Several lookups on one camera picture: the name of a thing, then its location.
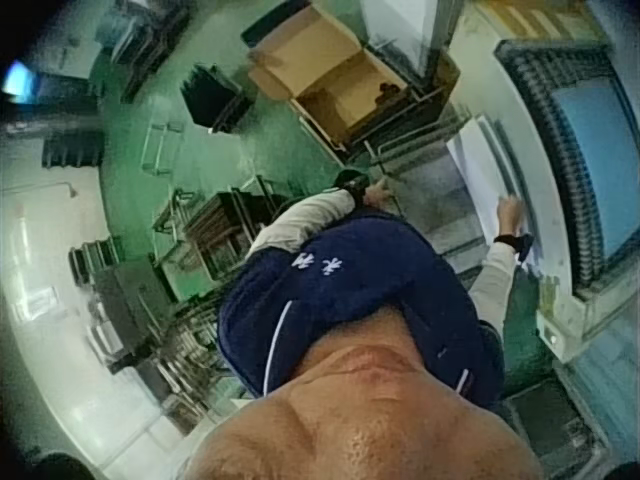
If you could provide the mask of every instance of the black wristwatch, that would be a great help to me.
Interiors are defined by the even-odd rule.
[[[520,263],[524,262],[529,256],[529,252],[531,252],[531,246],[533,245],[533,235],[526,234],[521,237],[516,237],[514,235],[500,235],[496,237],[494,243],[504,243],[513,247],[513,249],[518,254],[518,261]]]
[[[356,208],[360,208],[364,203],[364,195],[369,185],[371,185],[369,177],[367,177],[366,175],[361,175],[349,182],[340,185],[339,188],[349,192],[353,197],[353,201],[356,203]]]

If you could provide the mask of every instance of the green epoxy floor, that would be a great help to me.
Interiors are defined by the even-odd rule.
[[[316,141],[300,129],[289,107],[258,95],[246,76],[248,48],[240,33],[279,0],[199,3],[201,6],[177,49],[145,83],[132,105],[119,103],[124,72],[111,65],[107,57],[98,59],[92,75],[94,81],[106,88],[102,109],[107,151],[101,182],[107,220],[112,234],[121,238],[129,258],[153,251],[152,217],[166,202],[170,186],[201,191],[210,197],[230,185],[240,186],[259,173],[271,181],[293,185],[298,191],[314,193],[331,184],[339,171]],[[316,3],[365,38],[358,1]],[[256,99],[237,134],[209,135],[191,121],[180,85],[196,63],[217,65]],[[164,177],[150,176],[140,167],[152,119],[182,122],[185,126],[182,137],[171,138],[165,147],[167,155],[162,163],[172,172]],[[196,271],[181,275],[176,286],[179,297],[188,298],[207,291],[211,283],[203,271]],[[506,329],[507,391],[530,385],[550,366],[550,356],[536,338],[536,305],[535,281],[519,275]]]

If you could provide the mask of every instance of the hand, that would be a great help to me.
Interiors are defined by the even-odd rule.
[[[365,190],[362,203],[367,207],[382,208],[391,197],[393,193],[387,188],[387,177],[382,177],[382,180]]]
[[[499,235],[517,236],[524,218],[524,202],[514,195],[501,198],[498,204]]]

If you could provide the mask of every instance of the navy blue vest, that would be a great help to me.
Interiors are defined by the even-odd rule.
[[[436,378],[480,407],[499,398],[504,361],[497,332],[478,320],[454,271],[431,245],[379,212],[347,217],[298,253],[268,248],[249,258],[220,312],[219,347],[246,387],[262,396],[284,385],[311,345],[335,326],[384,305],[402,311]]]

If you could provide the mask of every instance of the open cardboard box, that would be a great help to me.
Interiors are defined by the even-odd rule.
[[[340,145],[408,93],[408,85],[315,6],[285,20],[251,51],[249,77],[274,100],[288,100]]]

